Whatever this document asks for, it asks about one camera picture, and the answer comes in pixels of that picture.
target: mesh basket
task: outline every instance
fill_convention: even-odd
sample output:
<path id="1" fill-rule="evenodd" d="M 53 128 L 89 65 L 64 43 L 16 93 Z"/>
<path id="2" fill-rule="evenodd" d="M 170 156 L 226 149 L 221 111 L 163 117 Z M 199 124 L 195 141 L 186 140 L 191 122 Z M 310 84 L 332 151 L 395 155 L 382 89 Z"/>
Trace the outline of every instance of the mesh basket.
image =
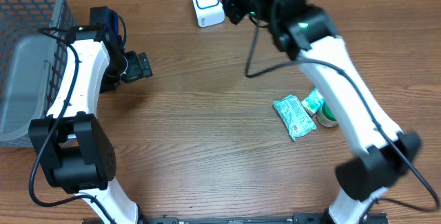
<path id="1" fill-rule="evenodd" d="M 0 0 L 0 146 L 32 146 L 30 121 L 59 91 L 66 47 L 37 29 L 75 25 L 65 0 Z"/>

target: black cable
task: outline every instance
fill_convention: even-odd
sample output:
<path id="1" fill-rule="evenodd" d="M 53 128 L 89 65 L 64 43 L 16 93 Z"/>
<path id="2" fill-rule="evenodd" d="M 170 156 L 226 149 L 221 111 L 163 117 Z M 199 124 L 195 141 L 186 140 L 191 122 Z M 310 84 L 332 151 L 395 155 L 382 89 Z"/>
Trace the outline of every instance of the black cable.
<path id="1" fill-rule="evenodd" d="M 257 21 L 255 21 L 254 18 L 253 18 L 251 15 L 248 15 L 248 18 L 249 18 L 249 20 L 250 20 L 254 25 L 258 26 L 259 28 L 268 28 L 268 27 L 269 27 L 268 24 L 263 25 L 263 26 L 258 25 L 258 24 L 257 24 Z"/>
<path id="2" fill-rule="evenodd" d="M 271 7 L 271 20 L 270 20 L 270 23 L 271 23 L 271 28 L 272 28 L 273 32 L 276 32 L 276 34 L 281 34 L 280 33 L 280 29 L 278 28 L 277 23 L 276 23 L 277 7 L 280 4 L 283 4 L 281 0 L 274 0 L 274 2 L 272 4 L 272 7 Z M 260 8 L 258 7 L 258 3 L 256 3 L 256 9 L 260 10 Z M 258 19 L 257 20 L 257 24 L 259 24 L 259 16 L 260 16 L 260 13 L 256 11 L 256 18 Z M 395 153 L 402 159 L 402 161 L 407 165 L 407 167 L 415 174 L 415 176 L 418 178 L 418 180 L 420 180 L 420 182 L 423 184 L 423 186 L 427 189 L 427 191 L 433 197 L 433 200 L 435 201 L 435 204 L 436 204 L 436 208 L 427 209 L 427 208 L 422 208 L 422 207 L 414 206 L 414 205 L 411 205 L 411 204 L 408 204 L 408 203 L 403 203 L 401 201 L 393 200 L 393 199 L 390 199 L 390 198 L 379 198 L 379 199 L 374 199 L 373 200 L 373 203 L 368 207 L 366 214 L 372 208 L 373 204 L 377 203 L 378 201 L 388 201 L 388 202 L 395 203 L 395 204 L 398 204 L 398 205 L 402 205 L 402 206 L 411 208 L 413 210 L 418 210 L 418 211 L 421 211 L 421 212 L 437 212 L 440 209 L 440 199 L 438 198 L 438 195 L 436 194 L 435 190 L 433 190 L 433 188 L 429 185 L 429 183 L 421 175 L 421 173 L 419 173 L 419 171 L 412 165 L 412 163 L 400 151 L 400 149 L 395 145 L 395 143 L 393 143 L 393 141 L 386 135 L 386 133 L 382 129 L 380 123 L 377 121 L 376 117 L 373 115 L 373 112 L 371 111 L 371 108 L 367 104 L 366 99 L 363 97 L 360 89 L 358 89 L 358 86 L 355 84 L 355 82 L 351 79 L 351 77 L 343 69 L 335 66 L 332 63 L 328 63 L 328 62 L 325 62 L 325 61 L 320 61 L 320 60 L 317 60 L 317 59 L 302 58 L 301 60 L 289 61 L 289 62 L 286 62 L 286 63 L 281 63 L 279 65 L 274 65 L 274 66 L 272 66 L 270 68 L 261 70 L 260 72 L 256 72 L 256 73 L 253 73 L 253 74 L 249 74 L 248 73 L 249 72 L 249 67 L 250 67 L 250 64 L 251 64 L 251 60 L 252 60 L 252 55 L 254 53 L 254 48 L 255 48 L 257 40 L 258 40 L 258 30 L 259 30 L 259 27 L 258 27 L 258 25 L 256 25 L 256 31 L 254 33 L 254 39 L 253 39 L 253 43 L 252 43 L 252 48 L 251 48 L 251 50 L 249 52 L 249 56 L 248 56 L 248 59 L 247 59 L 247 62 L 246 62 L 246 66 L 245 66 L 245 76 L 246 77 L 248 77 L 248 78 L 258 77 L 260 75 L 263 75 L 263 74 L 268 73 L 268 72 L 272 72 L 272 71 L 277 70 L 279 68 L 284 68 L 284 67 L 291 66 L 291 65 L 299 65 L 299 64 L 303 64 L 303 63 L 315 63 L 315 64 L 323 65 L 323 66 L 326 66 L 328 68 L 331 68 L 331 69 L 335 70 L 338 74 L 340 74 L 341 76 L 346 78 L 346 80 L 348 80 L 348 82 L 354 88 L 354 90 L 356 91 L 358 97 L 362 101 L 362 104 L 364 105 L 364 107 L 365 107 L 369 117 L 371 118 L 371 120 L 372 120 L 373 124 L 375 125 L 375 127 L 377 128 L 378 132 L 385 139 L 385 141 L 393 148 Z"/>
<path id="3" fill-rule="evenodd" d="M 35 175 L 37 174 L 37 169 L 38 166 L 40 164 L 40 160 L 43 154 L 44 149 L 46 148 L 46 146 L 48 145 L 50 139 L 52 138 L 52 135 L 54 134 L 55 130 L 58 128 L 58 125 L 60 124 L 61 119 L 63 118 L 63 115 L 65 114 L 68 106 L 69 106 L 69 101 L 70 98 L 72 97 L 72 93 L 74 91 L 74 87 L 75 87 L 75 83 L 76 83 L 76 78 L 78 77 L 78 71 L 79 71 L 79 64 L 80 64 L 80 60 L 79 60 L 79 56 L 78 53 L 76 52 L 75 48 L 67 43 L 65 40 L 63 40 L 62 38 L 59 38 L 57 36 L 54 36 L 52 34 L 49 34 L 47 32 L 44 32 L 45 30 L 50 30 L 50 31 L 58 31 L 58 32 L 65 32 L 64 30 L 60 30 L 58 28 L 41 28 L 39 29 L 39 33 L 50 37 L 52 39 L 55 39 L 58 42 L 61 42 L 63 44 L 65 44 L 67 47 L 69 47 L 71 49 L 71 51 L 74 53 L 75 56 L 75 71 L 74 71 L 74 76 L 72 78 L 72 82 L 70 84 L 69 87 L 69 91 L 68 94 L 66 96 L 66 99 L 64 100 L 64 104 L 63 107 L 61 108 L 60 114 L 58 115 L 57 119 L 54 122 L 54 125 L 52 126 L 52 128 L 49 131 L 48 136 L 46 137 L 43 146 L 40 149 L 40 152 L 37 154 L 37 158 L 35 159 L 34 165 L 32 166 L 32 170 L 30 173 L 30 178 L 29 178 L 29 195 L 30 198 L 34 201 L 34 203 L 36 203 L 37 205 L 40 205 L 41 207 L 55 207 L 58 205 L 62 205 L 65 203 L 69 203 L 78 199 L 90 199 L 91 203 L 95 203 L 96 206 L 98 206 L 98 208 L 102 211 L 102 213 L 104 214 L 104 216 L 109 220 L 110 223 L 115 224 L 114 219 L 112 219 L 112 217 L 109 215 L 109 213 L 105 210 L 104 206 L 93 196 L 90 195 L 80 195 L 80 196 L 73 196 L 61 201 L 56 201 L 53 203 L 44 203 L 42 201 L 40 201 L 37 196 L 35 196 L 35 192 L 34 192 L 34 181 L 35 181 Z"/>
<path id="4" fill-rule="evenodd" d="M 123 43 L 121 44 L 121 49 L 122 49 L 122 51 L 124 51 L 125 42 L 127 41 L 127 29 L 125 28 L 125 22 L 124 22 L 123 17 L 118 15 L 118 19 L 121 21 L 121 23 L 123 24 L 123 28 L 124 28 L 124 38 L 123 38 Z"/>

